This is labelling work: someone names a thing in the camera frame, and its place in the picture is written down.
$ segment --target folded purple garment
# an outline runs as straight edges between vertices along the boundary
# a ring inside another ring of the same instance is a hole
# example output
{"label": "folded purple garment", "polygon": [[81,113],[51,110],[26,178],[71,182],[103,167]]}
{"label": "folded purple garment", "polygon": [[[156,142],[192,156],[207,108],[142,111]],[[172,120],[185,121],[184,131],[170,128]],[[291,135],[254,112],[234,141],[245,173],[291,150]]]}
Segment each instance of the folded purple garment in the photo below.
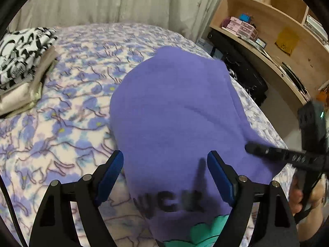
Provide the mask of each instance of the folded purple garment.
{"label": "folded purple garment", "polygon": [[246,153],[247,141],[266,142],[218,60],[160,48],[126,75],[110,114],[131,197],[160,241],[189,240],[194,225],[230,213],[206,166],[211,150],[255,182],[282,169]]}

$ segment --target forearm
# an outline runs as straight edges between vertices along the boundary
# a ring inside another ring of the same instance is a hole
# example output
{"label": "forearm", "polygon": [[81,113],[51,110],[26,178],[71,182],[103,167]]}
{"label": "forearm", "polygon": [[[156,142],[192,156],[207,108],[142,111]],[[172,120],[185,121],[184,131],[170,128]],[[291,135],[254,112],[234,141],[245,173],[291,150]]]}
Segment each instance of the forearm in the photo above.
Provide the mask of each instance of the forearm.
{"label": "forearm", "polygon": [[319,230],[323,223],[322,208],[322,203],[319,203],[317,207],[310,211],[306,220],[297,225],[299,241],[310,239]]}

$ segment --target curtain fold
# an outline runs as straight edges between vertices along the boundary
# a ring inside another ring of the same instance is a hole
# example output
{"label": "curtain fold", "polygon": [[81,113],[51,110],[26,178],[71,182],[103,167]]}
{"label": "curtain fold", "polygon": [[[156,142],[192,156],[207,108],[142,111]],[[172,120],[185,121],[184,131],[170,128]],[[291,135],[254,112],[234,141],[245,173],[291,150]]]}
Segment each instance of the curtain fold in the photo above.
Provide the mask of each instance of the curtain fold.
{"label": "curtain fold", "polygon": [[28,0],[9,30],[139,22],[176,31],[196,41],[209,25],[219,0]]}

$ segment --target small photo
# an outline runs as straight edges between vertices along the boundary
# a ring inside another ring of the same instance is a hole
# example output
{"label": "small photo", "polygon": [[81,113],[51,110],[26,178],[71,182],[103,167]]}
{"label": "small photo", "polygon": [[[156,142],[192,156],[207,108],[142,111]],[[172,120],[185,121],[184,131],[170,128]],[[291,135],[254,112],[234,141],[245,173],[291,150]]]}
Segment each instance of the small photo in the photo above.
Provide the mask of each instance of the small photo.
{"label": "small photo", "polygon": [[263,49],[266,47],[267,43],[263,41],[261,38],[256,39],[256,43],[259,44]]}

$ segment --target folded blanket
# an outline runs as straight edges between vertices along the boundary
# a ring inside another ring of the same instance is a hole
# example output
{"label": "folded blanket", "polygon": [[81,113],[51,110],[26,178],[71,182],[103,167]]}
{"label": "folded blanket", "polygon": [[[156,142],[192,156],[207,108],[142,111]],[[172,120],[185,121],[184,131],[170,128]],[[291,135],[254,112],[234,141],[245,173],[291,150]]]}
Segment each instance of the folded blanket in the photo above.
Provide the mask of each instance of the folded blanket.
{"label": "folded blanket", "polygon": [[53,63],[58,53],[55,47],[50,47],[41,57],[39,66],[36,68],[33,81],[23,83],[12,91],[0,96],[0,115],[15,111],[21,107],[40,99],[40,81],[45,71]]}
{"label": "folded blanket", "polygon": [[130,195],[166,246],[216,240],[226,222],[219,216],[231,208],[207,168],[210,151],[259,183],[284,166],[246,153],[249,140],[268,143],[250,127],[225,64],[179,48],[160,48],[130,71],[110,115]]}
{"label": "folded blanket", "polygon": [[33,79],[42,54],[57,40],[55,29],[33,28],[6,34],[0,41],[0,94]]}

